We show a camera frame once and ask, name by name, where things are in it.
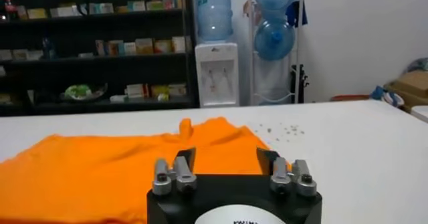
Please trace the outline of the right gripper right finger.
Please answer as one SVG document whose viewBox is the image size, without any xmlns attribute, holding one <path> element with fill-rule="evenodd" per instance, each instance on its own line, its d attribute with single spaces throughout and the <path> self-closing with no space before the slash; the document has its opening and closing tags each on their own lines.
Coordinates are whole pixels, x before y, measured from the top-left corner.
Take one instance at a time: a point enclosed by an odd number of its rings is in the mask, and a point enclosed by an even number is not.
<svg viewBox="0 0 428 224">
<path fill-rule="evenodd" d="M 270 189 L 280 195 L 290 193 L 303 197 L 315 197 L 317 183 L 310 174 L 305 160 L 297 159 L 292 164 L 276 151 L 257 148 L 257 159 L 262 173 L 270 177 Z"/>
</svg>

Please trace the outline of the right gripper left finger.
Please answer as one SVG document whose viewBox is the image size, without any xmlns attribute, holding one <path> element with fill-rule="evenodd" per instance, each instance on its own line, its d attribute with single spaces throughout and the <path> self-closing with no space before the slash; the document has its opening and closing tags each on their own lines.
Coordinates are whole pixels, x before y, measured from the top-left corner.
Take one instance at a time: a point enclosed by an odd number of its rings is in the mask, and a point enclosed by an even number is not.
<svg viewBox="0 0 428 224">
<path fill-rule="evenodd" d="M 173 182 L 175 182 L 178 192 L 193 192 L 197 188 L 197 176 L 193 174 L 195 155 L 196 148 L 180 150 L 171 169 L 165 159 L 158 159 L 154 166 L 152 193 L 168 195 L 173 190 Z"/>
</svg>

